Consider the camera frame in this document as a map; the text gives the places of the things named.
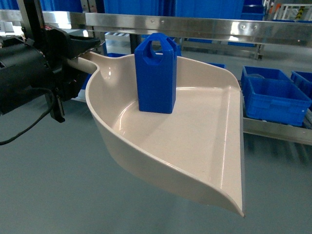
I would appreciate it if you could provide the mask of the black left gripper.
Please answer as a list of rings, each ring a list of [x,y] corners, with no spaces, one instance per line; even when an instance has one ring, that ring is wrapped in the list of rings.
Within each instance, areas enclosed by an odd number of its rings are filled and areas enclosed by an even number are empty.
[[[48,105],[40,119],[48,114],[57,122],[65,121],[63,103],[78,96],[86,73],[69,65],[80,55],[101,45],[98,38],[77,36],[54,26],[45,25],[41,30],[42,44],[40,51],[47,60],[50,70],[45,77],[48,84],[36,88],[37,97],[44,96]]]

